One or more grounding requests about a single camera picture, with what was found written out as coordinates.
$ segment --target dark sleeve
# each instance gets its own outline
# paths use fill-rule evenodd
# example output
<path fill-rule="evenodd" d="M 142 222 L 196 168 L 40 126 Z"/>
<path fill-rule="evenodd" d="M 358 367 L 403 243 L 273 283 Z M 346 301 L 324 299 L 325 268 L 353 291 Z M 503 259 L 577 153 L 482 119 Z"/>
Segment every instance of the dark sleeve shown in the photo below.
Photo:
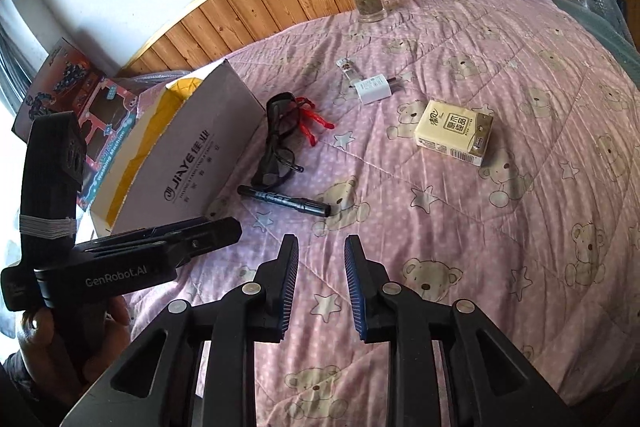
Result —
<path fill-rule="evenodd" d="M 58 427 L 70 408 L 52 397 L 43 395 L 38 390 L 24 365 L 20 351 L 6 359 L 4 370 L 22 398 L 21 401 L 27 405 L 42 425 Z"/>

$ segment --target elastic band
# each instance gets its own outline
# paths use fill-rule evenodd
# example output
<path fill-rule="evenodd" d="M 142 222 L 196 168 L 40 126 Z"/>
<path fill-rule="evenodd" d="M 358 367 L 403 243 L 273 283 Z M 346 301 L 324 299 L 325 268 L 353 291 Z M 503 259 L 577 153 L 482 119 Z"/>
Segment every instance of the elastic band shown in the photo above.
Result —
<path fill-rule="evenodd" d="M 45 219 L 20 214 L 20 233 L 25 235 L 41 239 L 59 239 L 68 235 L 76 235 L 76 230 L 76 220 L 71 217 Z"/>

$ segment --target yellow tissue package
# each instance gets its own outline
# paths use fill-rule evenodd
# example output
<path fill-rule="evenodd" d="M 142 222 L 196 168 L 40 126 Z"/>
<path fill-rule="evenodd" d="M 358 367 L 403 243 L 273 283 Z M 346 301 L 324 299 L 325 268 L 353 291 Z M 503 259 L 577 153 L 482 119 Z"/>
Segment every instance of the yellow tissue package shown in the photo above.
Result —
<path fill-rule="evenodd" d="M 414 136 L 418 145 L 480 166 L 494 117 L 431 100 Z"/>

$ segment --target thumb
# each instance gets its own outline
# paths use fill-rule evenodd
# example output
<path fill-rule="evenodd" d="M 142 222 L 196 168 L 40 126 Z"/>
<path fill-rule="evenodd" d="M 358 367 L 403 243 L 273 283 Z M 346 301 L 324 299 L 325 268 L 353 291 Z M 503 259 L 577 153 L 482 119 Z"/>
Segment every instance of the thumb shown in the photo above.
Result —
<path fill-rule="evenodd" d="M 47 308 L 33 312 L 24 312 L 17 328 L 18 342 L 24 351 L 43 349 L 53 341 L 53 315 Z"/>

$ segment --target pink flap of blanket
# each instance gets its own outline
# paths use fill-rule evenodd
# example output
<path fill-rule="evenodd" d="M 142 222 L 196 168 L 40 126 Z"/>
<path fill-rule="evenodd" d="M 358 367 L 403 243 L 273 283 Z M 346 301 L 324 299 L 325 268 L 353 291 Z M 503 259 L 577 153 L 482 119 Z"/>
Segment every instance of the pink flap of blanket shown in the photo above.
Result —
<path fill-rule="evenodd" d="M 235 194 L 266 126 L 216 200 L 244 233 L 178 280 L 130 296 L 134 334 L 172 299 L 219 299 L 300 240 L 283 343 L 256 347 L 258 424 L 379 426 L 387 346 L 353 327 L 344 240 L 422 298 L 475 301 L 568 402 L 638 362 L 640 96 L 617 62 L 550 0 L 392 0 L 389 15 L 313 20 L 229 57 L 262 102 L 291 91 L 336 127 L 290 139 L 304 166 L 282 187 L 330 203 L 321 220 Z M 363 106 L 335 65 L 399 79 Z M 419 148 L 430 98 L 494 115 L 481 168 Z"/>

